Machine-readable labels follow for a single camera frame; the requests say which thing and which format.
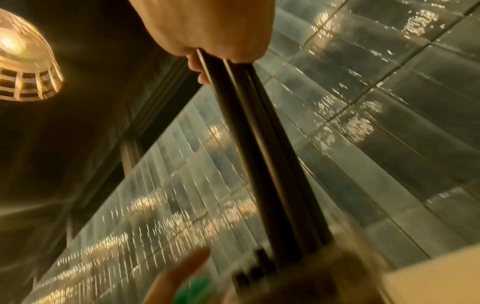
tiled wall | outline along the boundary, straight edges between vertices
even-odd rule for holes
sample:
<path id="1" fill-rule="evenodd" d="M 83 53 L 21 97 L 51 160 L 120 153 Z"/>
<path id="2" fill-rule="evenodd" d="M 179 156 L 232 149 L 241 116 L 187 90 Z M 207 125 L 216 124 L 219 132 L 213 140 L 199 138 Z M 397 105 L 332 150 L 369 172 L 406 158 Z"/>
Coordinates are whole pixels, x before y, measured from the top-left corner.
<path id="1" fill-rule="evenodd" d="M 351 214 L 394 267 L 480 240 L 476 2 L 278 0 L 255 63 L 319 204 Z M 25 303 L 140 302 L 195 247 L 223 273 L 264 241 L 203 87 Z"/>

skin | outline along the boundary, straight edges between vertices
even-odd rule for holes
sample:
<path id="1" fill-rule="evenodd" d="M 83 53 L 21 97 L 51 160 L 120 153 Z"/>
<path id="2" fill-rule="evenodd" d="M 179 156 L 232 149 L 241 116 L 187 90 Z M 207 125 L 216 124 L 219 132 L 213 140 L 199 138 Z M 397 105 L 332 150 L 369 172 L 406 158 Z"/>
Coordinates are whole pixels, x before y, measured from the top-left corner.
<path id="1" fill-rule="evenodd" d="M 180 286 L 205 264 L 209 256 L 210 249 L 199 249 L 179 262 L 173 269 L 162 273 L 153 282 L 143 304 L 171 304 Z"/>
<path id="2" fill-rule="evenodd" d="M 267 51 L 275 0 L 130 0 L 155 41 L 186 56 L 208 84 L 196 49 L 233 63 L 252 63 Z"/>

dark ceiling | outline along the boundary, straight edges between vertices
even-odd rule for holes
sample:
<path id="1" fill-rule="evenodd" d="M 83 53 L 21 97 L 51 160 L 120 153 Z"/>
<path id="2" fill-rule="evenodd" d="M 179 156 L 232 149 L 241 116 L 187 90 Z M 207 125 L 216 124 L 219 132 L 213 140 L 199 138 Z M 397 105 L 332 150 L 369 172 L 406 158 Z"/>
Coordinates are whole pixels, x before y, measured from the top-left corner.
<path id="1" fill-rule="evenodd" d="M 0 8 L 38 27 L 65 78 L 50 100 L 0 102 L 0 303 L 8 304 L 28 294 L 34 269 L 55 260 L 59 252 L 45 258 L 26 240 L 41 238 L 59 205 L 74 199 L 60 188 L 157 47 L 127 0 L 0 0 Z"/>

lamp shade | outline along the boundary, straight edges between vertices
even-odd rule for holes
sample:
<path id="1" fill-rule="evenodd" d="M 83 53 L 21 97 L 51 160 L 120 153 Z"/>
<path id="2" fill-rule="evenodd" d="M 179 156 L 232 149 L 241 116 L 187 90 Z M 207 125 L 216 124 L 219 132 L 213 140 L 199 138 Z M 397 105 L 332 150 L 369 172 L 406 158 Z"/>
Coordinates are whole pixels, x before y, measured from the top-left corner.
<path id="1" fill-rule="evenodd" d="M 0 9 L 0 100 L 38 101 L 55 95 L 63 76 L 40 32 Z"/>

